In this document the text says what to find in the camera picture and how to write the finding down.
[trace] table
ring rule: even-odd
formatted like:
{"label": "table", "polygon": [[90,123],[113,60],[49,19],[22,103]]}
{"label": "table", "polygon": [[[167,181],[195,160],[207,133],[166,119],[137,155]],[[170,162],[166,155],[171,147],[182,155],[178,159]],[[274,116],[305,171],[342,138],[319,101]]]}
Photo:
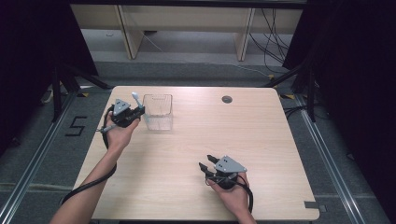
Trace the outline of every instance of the table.
{"label": "table", "polygon": [[[314,220],[318,209],[273,89],[118,86],[117,98],[136,107],[131,92],[173,95],[173,130],[149,131],[142,120],[108,179],[94,219],[234,220],[205,184],[198,162],[228,155],[247,167],[257,220]],[[233,98],[223,103],[225,95]],[[76,186],[106,152],[96,133]]]}

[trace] hand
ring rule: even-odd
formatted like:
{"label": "hand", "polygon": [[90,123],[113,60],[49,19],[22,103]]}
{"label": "hand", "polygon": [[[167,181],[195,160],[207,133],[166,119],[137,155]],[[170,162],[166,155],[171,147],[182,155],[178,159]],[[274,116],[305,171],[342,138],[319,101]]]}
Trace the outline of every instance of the hand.
{"label": "hand", "polygon": [[[112,125],[114,122],[111,120],[111,116],[113,112],[108,113],[107,115],[107,124],[106,126]],[[115,127],[107,132],[107,141],[108,141],[108,149],[124,149],[128,146],[131,141],[131,135],[134,132],[134,129],[139,124],[140,119],[135,119],[128,127],[121,128]]]}
{"label": "hand", "polygon": [[[247,174],[239,173],[238,175],[237,182],[249,187]],[[256,223],[248,211],[248,193],[241,186],[235,185],[231,189],[222,189],[210,179],[207,182],[219,195],[226,208],[238,218],[239,223]]]}

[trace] light wood surface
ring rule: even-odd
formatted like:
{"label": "light wood surface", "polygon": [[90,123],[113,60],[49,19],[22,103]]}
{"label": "light wood surface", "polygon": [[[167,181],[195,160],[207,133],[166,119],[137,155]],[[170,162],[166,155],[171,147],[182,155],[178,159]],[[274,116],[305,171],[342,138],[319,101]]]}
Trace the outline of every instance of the light wood surface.
{"label": "light wood surface", "polygon": [[[149,131],[142,120],[108,180],[93,218],[234,220],[205,184],[198,162],[228,155],[247,168],[258,220],[314,220],[318,209],[276,91],[259,88],[116,87],[116,98],[136,107],[131,92],[173,95],[173,130]],[[221,97],[233,98],[230,104]],[[106,147],[96,133],[76,186]]]}

